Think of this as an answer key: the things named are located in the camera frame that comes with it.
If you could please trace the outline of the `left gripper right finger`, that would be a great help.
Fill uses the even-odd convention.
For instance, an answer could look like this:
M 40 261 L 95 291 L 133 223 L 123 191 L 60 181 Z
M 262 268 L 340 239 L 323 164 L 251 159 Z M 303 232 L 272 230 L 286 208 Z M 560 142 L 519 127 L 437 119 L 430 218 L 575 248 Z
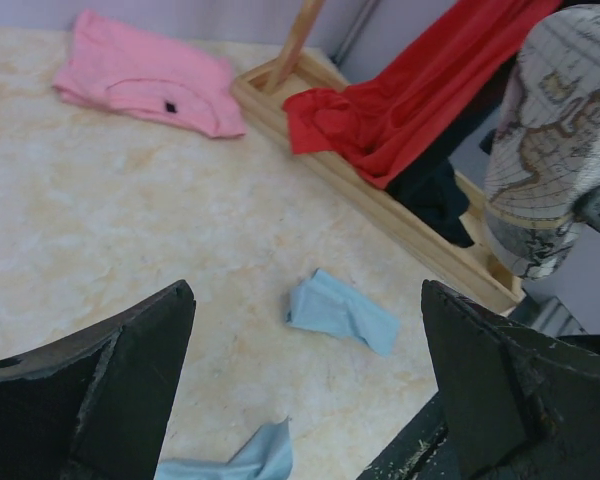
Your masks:
M 438 281 L 421 311 L 437 393 L 364 478 L 600 479 L 600 336 L 547 336 Z

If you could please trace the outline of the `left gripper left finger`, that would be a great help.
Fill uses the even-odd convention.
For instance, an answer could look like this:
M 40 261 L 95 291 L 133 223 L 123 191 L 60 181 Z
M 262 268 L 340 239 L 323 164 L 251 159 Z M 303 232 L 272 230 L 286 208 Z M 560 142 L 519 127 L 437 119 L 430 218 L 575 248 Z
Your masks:
M 0 360 L 0 479 L 151 479 L 192 332 L 179 280 Z

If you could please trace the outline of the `map print glasses case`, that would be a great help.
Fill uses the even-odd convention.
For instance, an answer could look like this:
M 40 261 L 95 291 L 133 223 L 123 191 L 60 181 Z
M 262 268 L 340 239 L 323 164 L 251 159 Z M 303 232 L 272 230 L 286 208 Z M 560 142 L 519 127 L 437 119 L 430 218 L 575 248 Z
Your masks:
M 537 280 L 582 232 L 576 202 L 600 186 L 600 5 L 536 24 L 516 58 L 485 177 L 485 238 L 513 275 Z

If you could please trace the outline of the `light blue cloth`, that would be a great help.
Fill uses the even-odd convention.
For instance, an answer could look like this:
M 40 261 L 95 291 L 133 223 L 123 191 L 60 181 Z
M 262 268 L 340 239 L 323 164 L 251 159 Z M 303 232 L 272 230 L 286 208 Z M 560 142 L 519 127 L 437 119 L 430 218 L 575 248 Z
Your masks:
M 323 269 L 290 291 L 286 323 L 334 338 L 353 338 L 384 357 L 391 354 L 400 328 L 397 318 Z
M 155 480 L 286 480 L 293 469 L 290 419 L 266 423 L 226 463 L 173 459 L 161 462 Z

